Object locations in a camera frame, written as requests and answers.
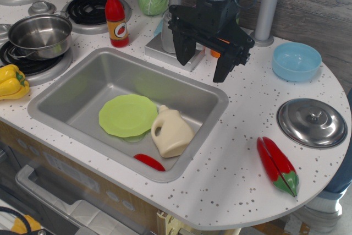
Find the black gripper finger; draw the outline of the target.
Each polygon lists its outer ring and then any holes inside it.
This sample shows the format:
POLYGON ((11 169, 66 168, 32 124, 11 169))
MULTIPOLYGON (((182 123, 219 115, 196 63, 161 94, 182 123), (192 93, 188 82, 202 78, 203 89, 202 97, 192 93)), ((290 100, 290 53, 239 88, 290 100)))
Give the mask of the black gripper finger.
POLYGON ((173 31, 173 42, 177 60, 185 66, 195 54, 196 41, 178 31, 173 31))
POLYGON ((243 48, 230 48, 218 58, 213 82, 222 83, 235 66, 242 62, 243 48))

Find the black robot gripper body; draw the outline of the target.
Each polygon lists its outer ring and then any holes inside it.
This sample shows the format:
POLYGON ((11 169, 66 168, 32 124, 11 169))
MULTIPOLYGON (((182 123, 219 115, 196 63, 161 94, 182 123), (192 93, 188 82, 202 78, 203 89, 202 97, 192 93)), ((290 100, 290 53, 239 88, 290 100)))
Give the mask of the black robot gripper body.
POLYGON ((178 31, 218 53, 230 48, 243 48, 242 62, 249 58, 254 40, 240 28, 237 15, 252 5, 242 6, 240 0, 196 0, 194 7, 172 5, 169 29, 178 31))

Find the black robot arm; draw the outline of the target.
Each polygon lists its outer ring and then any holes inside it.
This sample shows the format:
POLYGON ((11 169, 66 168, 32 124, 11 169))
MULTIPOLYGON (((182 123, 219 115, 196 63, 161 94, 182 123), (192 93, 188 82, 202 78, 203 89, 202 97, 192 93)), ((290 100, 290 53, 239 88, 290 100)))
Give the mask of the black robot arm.
POLYGON ((245 65, 254 40, 236 21, 240 0, 196 0, 194 7, 172 5, 168 23, 175 54, 181 65, 193 57, 196 44, 220 54, 213 82, 222 83, 235 66, 245 65))

